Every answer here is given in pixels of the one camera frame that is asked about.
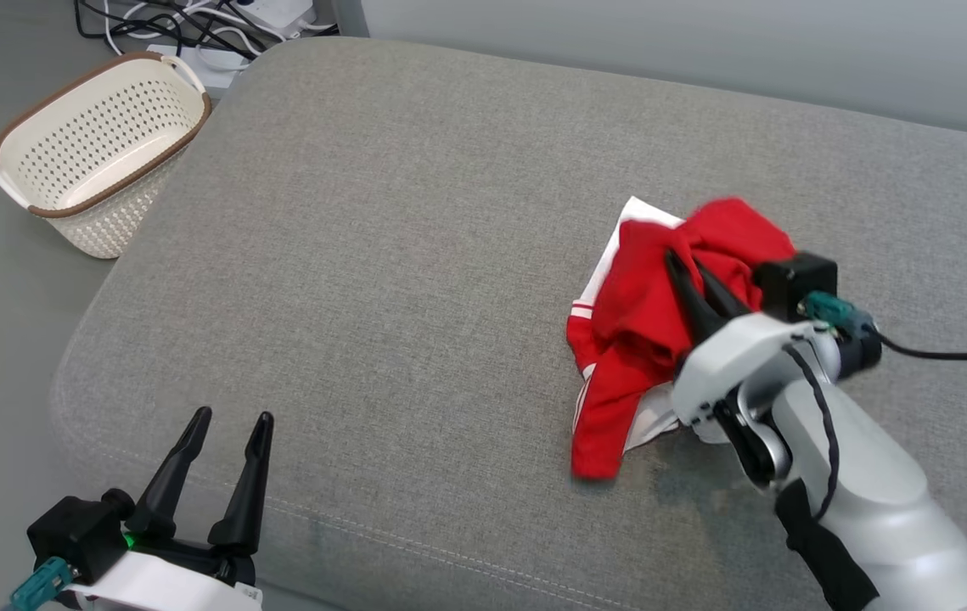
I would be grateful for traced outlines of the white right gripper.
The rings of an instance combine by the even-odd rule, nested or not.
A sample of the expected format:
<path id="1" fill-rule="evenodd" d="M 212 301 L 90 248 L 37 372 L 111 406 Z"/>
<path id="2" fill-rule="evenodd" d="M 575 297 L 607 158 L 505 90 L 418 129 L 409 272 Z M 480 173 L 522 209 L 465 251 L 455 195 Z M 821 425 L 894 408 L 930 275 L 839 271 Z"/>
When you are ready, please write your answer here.
<path id="1" fill-rule="evenodd" d="M 663 260 L 693 347 L 671 390 L 671 406 L 682 424 L 700 421 L 704 405 L 723 399 L 745 380 L 766 378 L 774 370 L 771 363 L 790 345 L 808 347 L 826 378 L 839 379 L 841 354 L 828 324 L 784 323 L 752 313 L 700 260 L 695 270 L 703 289 L 697 289 L 695 275 L 676 251 L 668 250 Z"/>

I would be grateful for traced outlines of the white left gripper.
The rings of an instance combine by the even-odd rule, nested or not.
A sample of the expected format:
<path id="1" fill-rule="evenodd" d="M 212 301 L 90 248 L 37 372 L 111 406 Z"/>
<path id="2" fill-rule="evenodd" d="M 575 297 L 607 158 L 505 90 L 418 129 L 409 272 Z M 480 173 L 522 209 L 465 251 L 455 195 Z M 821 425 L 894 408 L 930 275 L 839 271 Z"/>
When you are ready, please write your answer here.
<path id="1" fill-rule="evenodd" d="M 126 528 L 137 536 L 65 537 L 70 574 L 65 606 L 75 611 L 265 611 L 253 562 L 169 539 L 176 534 L 174 512 L 211 419 L 211 407 L 199 407 L 162 460 L 126 519 Z M 241 476 L 223 518 L 209 530 L 208 545 L 245 556 L 258 552 L 274 425 L 270 412 L 259 414 Z M 138 537 L 168 541 L 146 546 Z"/>

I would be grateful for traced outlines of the red white striped jersey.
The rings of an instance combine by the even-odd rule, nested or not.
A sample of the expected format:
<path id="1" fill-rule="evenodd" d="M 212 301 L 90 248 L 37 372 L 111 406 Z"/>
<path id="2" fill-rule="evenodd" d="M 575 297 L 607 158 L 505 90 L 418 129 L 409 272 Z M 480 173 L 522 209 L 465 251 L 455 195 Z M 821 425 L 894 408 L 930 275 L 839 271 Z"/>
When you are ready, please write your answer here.
<path id="1" fill-rule="evenodd" d="M 742 199 L 717 199 L 685 219 L 631 197 L 567 320 L 567 341 L 584 384 L 572 427 L 571 469 L 578 479 L 614 479 L 626 452 L 681 423 L 670 385 L 693 347 L 666 252 L 699 262 L 752 310 L 762 293 L 759 264 L 792 258 L 777 224 Z"/>

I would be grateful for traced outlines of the cream perforated laundry basket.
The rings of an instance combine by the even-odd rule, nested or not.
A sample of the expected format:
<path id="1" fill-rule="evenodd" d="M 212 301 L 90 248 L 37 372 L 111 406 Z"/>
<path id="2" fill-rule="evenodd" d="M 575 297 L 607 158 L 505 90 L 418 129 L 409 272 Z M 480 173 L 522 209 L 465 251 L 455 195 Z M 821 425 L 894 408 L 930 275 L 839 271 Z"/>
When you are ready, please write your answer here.
<path id="1" fill-rule="evenodd" d="M 0 188 L 83 254 L 113 260 L 211 110 L 180 58 L 123 54 L 2 131 Z"/>

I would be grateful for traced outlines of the white power strip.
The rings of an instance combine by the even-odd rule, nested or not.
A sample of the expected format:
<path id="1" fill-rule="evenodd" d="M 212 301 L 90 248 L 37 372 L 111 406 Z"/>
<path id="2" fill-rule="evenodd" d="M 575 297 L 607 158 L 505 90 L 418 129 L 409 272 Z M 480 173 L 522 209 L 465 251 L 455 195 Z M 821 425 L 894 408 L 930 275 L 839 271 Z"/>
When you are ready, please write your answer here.
<path id="1" fill-rule="evenodd" d="M 307 30 L 317 16 L 313 0 L 232 0 L 232 5 L 250 22 L 285 36 Z"/>
<path id="2" fill-rule="evenodd" d="M 222 99 L 236 76 L 249 66 L 242 55 L 231 51 L 182 47 L 178 52 L 176 47 L 169 45 L 148 45 L 147 51 L 179 57 L 203 82 L 211 99 Z"/>

